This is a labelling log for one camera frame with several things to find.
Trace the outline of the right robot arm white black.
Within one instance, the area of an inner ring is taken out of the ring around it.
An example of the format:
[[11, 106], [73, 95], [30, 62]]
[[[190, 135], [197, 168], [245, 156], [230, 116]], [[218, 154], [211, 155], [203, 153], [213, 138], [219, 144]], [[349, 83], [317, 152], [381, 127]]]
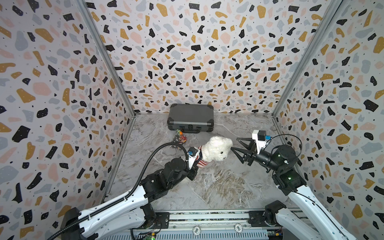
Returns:
[[300, 240], [354, 240], [355, 236], [343, 227], [321, 204], [305, 179], [294, 169], [299, 158], [290, 145], [279, 145], [271, 151], [267, 146], [272, 141], [269, 136], [237, 138], [242, 148], [231, 150], [241, 161], [251, 166], [258, 163], [267, 172], [272, 172], [276, 187], [293, 201], [312, 223], [306, 224], [285, 204], [274, 201], [265, 206], [259, 218], [250, 218], [249, 223], [265, 223], [270, 227], [280, 226], [289, 230]]

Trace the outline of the white teddy bear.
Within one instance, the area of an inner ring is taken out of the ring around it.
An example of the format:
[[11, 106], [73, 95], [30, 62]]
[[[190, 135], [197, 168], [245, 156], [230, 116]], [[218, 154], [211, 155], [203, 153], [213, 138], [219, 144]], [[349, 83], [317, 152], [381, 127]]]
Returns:
[[227, 157], [233, 146], [233, 141], [229, 138], [215, 136], [202, 145], [203, 155], [207, 161], [222, 162]]

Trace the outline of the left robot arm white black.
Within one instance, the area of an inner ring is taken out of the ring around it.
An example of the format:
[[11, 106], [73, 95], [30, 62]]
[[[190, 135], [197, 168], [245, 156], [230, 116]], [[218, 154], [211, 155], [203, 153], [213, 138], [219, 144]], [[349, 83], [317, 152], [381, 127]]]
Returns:
[[148, 228], [157, 215], [151, 203], [185, 178], [193, 180], [199, 158], [176, 158], [141, 180], [136, 189], [87, 210], [71, 209], [65, 214], [61, 229], [63, 240], [102, 240], [122, 230]]

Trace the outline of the red white striped knitted sweater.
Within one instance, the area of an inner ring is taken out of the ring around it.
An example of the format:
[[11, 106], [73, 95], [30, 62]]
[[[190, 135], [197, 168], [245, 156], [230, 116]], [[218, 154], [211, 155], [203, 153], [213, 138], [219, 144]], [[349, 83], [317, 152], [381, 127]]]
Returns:
[[194, 166], [197, 166], [198, 168], [201, 168], [201, 169], [205, 168], [207, 165], [209, 165], [211, 163], [211, 161], [205, 160], [202, 147], [203, 146], [198, 147], [199, 156], [195, 159], [195, 162], [194, 162]]

